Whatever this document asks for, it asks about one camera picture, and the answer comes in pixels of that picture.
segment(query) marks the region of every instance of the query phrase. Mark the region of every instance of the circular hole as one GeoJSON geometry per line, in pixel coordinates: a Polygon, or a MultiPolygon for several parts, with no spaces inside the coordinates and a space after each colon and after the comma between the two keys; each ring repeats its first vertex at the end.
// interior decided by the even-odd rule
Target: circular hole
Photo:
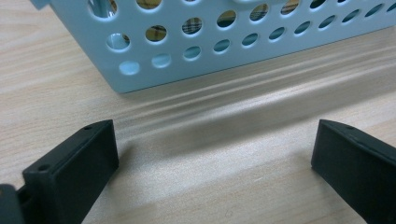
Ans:
{"type": "Polygon", "coordinates": [[[184,57],[188,60],[193,60],[193,59],[196,59],[200,53],[201,53],[201,48],[195,46],[195,47],[186,49],[184,51],[184,57]]]}
{"type": "Polygon", "coordinates": [[[164,68],[171,63],[171,55],[163,53],[152,58],[152,64],[157,68],[164,68]]]}
{"type": "Polygon", "coordinates": [[[161,0],[136,0],[136,3],[143,9],[154,9],[160,5],[161,0]]]}
{"type": "Polygon", "coordinates": [[[353,18],[355,18],[361,11],[359,9],[356,9],[355,11],[349,13],[344,19],[343,23],[351,21],[353,18]]]}
{"type": "Polygon", "coordinates": [[[166,29],[161,25],[151,26],[146,31],[146,39],[151,42],[158,42],[166,37],[166,29]]]}
{"type": "Polygon", "coordinates": [[[394,10],[396,8],[396,3],[393,4],[392,6],[390,6],[387,10],[387,12],[391,12],[392,10],[394,10]]]}
{"type": "Polygon", "coordinates": [[[228,27],[231,24],[233,24],[235,19],[236,19],[236,13],[232,10],[228,10],[219,16],[218,26],[221,28],[228,27]]]}
{"type": "Polygon", "coordinates": [[[324,2],[326,2],[326,0],[314,0],[311,3],[311,8],[317,8],[320,7],[324,2]]]}
{"type": "Polygon", "coordinates": [[[270,40],[276,40],[276,39],[280,38],[285,33],[285,30],[286,30],[285,27],[277,28],[270,34],[270,37],[269,37],[270,40]]]}
{"type": "Polygon", "coordinates": [[[306,31],[311,25],[311,21],[306,21],[303,24],[299,25],[297,29],[294,31],[295,34],[299,35],[306,31]]]}
{"type": "Polygon", "coordinates": [[[125,76],[131,76],[139,72],[140,65],[136,62],[126,61],[120,64],[120,72],[125,76]]]}
{"type": "Polygon", "coordinates": [[[258,34],[248,35],[247,37],[245,37],[244,40],[242,40],[242,45],[243,46],[250,46],[250,45],[252,45],[252,44],[254,44],[256,42],[257,38],[259,38],[258,34]]]}
{"type": "Polygon", "coordinates": [[[382,7],[384,6],[384,4],[379,4],[376,7],[373,7],[369,12],[367,12],[367,14],[364,17],[371,17],[373,16],[377,11],[379,11],[382,7]]]}
{"type": "Polygon", "coordinates": [[[117,12],[115,0],[88,0],[89,11],[98,18],[110,18],[117,12]]]}
{"type": "Polygon", "coordinates": [[[264,18],[265,15],[268,13],[268,6],[267,4],[262,4],[253,9],[253,11],[250,12],[250,19],[252,21],[259,21],[262,18],[264,18]]]}
{"type": "Polygon", "coordinates": [[[330,16],[329,18],[327,18],[326,20],[324,20],[320,25],[319,25],[319,29],[323,29],[325,27],[328,27],[335,19],[335,16],[330,16]]]}
{"type": "Polygon", "coordinates": [[[228,40],[228,39],[220,40],[220,41],[215,45],[215,47],[213,48],[213,50],[214,50],[215,52],[223,52],[223,51],[226,50],[228,47],[230,47],[230,44],[231,44],[231,42],[230,42],[230,40],[228,40]]]}
{"type": "Polygon", "coordinates": [[[130,43],[128,35],[112,34],[107,38],[107,45],[111,49],[126,49],[130,43]]]}
{"type": "Polygon", "coordinates": [[[44,172],[44,171],[48,171],[49,168],[50,168],[50,166],[49,166],[48,164],[45,164],[45,165],[40,165],[40,166],[37,168],[37,170],[38,170],[39,172],[44,172]]]}
{"type": "Polygon", "coordinates": [[[184,34],[193,35],[201,30],[202,21],[201,21],[201,19],[199,19],[197,17],[191,18],[191,19],[186,20],[181,28],[182,28],[184,34]]]}
{"type": "Polygon", "coordinates": [[[282,15],[288,15],[289,13],[291,13],[292,11],[294,11],[294,9],[297,8],[297,6],[299,5],[299,0],[289,0],[285,6],[282,7],[282,10],[280,10],[280,13],[282,15]]]}

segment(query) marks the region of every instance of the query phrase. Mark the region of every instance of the basket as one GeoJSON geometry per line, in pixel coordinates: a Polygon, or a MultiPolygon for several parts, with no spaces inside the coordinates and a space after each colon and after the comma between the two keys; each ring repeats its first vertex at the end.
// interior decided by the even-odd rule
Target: basket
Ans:
{"type": "Polygon", "coordinates": [[[396,24],[395,0],[32,0],[114,91],[145,89],[396,24]]]}

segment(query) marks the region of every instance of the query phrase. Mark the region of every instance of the light wood surface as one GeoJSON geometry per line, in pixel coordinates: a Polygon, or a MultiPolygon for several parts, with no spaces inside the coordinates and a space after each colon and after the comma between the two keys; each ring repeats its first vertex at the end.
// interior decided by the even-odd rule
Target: light wood surface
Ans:
{"type": "Polygon", "coordinates": [[[120,169],[84,223],[364,223],[310,168],[318,120],[396,146],[395,27],[123,95],[49,7],[2,0],[0,39],[0,183],[114,119],[120,169]]]}

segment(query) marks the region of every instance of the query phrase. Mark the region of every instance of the desk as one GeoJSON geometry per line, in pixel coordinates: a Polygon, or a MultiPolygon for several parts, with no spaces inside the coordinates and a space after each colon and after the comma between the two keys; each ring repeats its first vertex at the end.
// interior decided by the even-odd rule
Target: desk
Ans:
{"type": "Polygon", "coordinates": [[[84,223],[364,223],[310,159],[319,119],[396,146],[395,27],[116,94],[49,7],[0,13],[0,183],[114,119],[120,169],[84,223]]]}

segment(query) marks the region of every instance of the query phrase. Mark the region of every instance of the black plastic part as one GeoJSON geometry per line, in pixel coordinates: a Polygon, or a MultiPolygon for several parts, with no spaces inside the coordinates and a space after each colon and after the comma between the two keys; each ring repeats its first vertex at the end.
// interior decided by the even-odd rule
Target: black plastic part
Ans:
{"type": "Polygon", "coordinates": [[[311,164],[367,223],[396,223],[396,148],[321,120],[311,164]]]}
{"type": "MultiPolygon", "coordinates": [[[[18,196],[25,223],[81,223],[118,167],[112,120],[79,130],[23,171],[18,196]]],[[[0,204],[5,209],[18,210],[0,204]]]]}
{"type": "Polygon", "coordinates": [[[0,223],[24,223],[17,192],[11,185],[0,185],[0,223]]]}

